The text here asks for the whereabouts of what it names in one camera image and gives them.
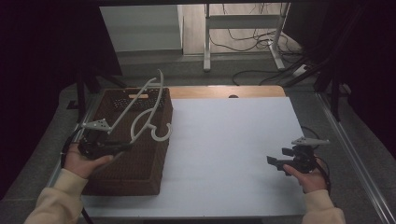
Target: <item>white tabletop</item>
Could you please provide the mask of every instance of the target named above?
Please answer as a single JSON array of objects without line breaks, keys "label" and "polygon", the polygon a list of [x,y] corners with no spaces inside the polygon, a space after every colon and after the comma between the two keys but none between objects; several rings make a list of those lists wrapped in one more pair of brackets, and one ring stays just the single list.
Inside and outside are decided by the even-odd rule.
[{"label": "white tabletop", "polygon": [[268,217],[304,213],[294,177],[269,165],[303,136],[288,97],[172,100],[157,196],[83,196],[91,217]]}]

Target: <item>brown wooden box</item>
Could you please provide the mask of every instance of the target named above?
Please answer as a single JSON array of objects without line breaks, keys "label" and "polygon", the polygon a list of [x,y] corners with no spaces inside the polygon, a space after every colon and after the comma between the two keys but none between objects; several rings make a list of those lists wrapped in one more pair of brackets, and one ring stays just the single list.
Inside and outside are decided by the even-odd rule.
[{"label": "brown wooden box", "polygon": [[[112,126],[139,91],[139,89],[106,90],[92,120],[106,119],[107,123]],[[144,97],[136,100],[108,140],[129,143],[132,122],[141,112],[154,107],[158,94],[159,89],[144,91],[142,94]],[[157,126],[157,136],[162,137],[168,133],[166,123],[171,123],[172,113],[169,90],[164,88],[160,104],[151,120],[151,124]],[[134,133],[141,130],[149,114],[147,113],[137,122]],[[125,151],[105,169],[91,175],[83,194],[101,196],[159,194],[169,139],[156,142],[152,139],[150,132],[151,129],[147,128],[130,150]]]}]

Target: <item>black curtain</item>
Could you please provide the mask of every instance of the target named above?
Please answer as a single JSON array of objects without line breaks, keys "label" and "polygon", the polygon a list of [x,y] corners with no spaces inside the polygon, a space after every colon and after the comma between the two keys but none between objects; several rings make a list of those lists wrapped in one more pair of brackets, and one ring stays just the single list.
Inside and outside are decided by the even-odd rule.
[{"label": "black curtain", "polygon": [[349,103],[396,158],[396,2],[370,1],[345,48]]},{"label": "black curtain", "polygon": [[0,29],[3,197],[77,71],[121,71],[99,7],[83,1],[2,1]]}]

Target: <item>human hand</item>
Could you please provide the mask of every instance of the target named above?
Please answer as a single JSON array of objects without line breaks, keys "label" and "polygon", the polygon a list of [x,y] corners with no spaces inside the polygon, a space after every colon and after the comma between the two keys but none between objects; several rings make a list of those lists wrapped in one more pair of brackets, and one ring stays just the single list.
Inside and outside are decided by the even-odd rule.
[{"label": "human hand", "polygon": [[94,161],[81,156],[78,144],[72,143],[66,155],[64,169],[86,179],[99,166],[109,163],[113,156],[104,156]]},{"label": "human hand", "polygon": [[[323,167],[319,160],[317,160],[317,162],[321,167]],[[324,180],[323,175],[318,169],[313,170],[309,174],[300,173],[299,171],[287,164],[283,165],[283,169],[290,175],[293,175],[297,178],[305,193],[310,193],[316,190],[327,188],[326,181]]]}]

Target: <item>beige sleeve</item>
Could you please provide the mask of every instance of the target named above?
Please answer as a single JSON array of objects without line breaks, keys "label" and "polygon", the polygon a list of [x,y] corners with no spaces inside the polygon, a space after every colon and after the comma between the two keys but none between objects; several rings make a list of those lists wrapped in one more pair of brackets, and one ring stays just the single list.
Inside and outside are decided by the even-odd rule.
[{"label": "beige sleeve", "polygon": [[334,207],[326,189],[305,194],[306,214],[303,224],[346,223],[341,209]]},{"label": "beige sleeve", "polygon": [[87,182],[62,169],[53,188],[41,191],[35,210],[25,223],[76,223],[82,210],[80,195]]}]

